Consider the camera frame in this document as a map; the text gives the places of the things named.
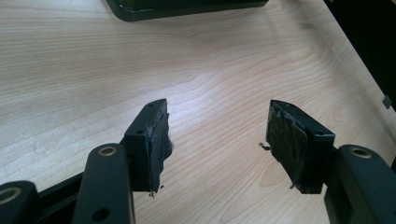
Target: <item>wooden table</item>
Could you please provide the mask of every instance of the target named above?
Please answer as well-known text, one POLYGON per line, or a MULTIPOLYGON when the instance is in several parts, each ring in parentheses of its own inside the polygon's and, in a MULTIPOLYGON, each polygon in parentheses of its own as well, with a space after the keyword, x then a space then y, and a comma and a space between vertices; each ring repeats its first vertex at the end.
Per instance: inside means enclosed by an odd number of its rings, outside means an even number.
POLYGON ((127 23, 105 0, 0 3, 0 183, 39 190, 119 142, 142 106, 167 98, 175 145, 138 223, 328 223, 264 142, 270 99, 288 101, 387 163, 396 114, 323 2, 127 23))

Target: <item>black metal arm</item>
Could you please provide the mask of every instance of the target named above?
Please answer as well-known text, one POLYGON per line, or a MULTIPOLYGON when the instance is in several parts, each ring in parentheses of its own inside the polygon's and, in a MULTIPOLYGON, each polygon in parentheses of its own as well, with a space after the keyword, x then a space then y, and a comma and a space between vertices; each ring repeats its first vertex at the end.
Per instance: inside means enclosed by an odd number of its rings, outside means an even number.
POLYGON ((396 174, 374 151, 332 146, 335 135, 295 105, 271 101, 266 140, 303 194, 319 194, 331 223, 396 223, 396 174))
POLYGON ((0 186, 0 223, 134 223, 133 191, 160 187, 172 153, 166 100, 145 105, 119 144, 95 148, 85 172, 37 193, 35 184, 0 186))

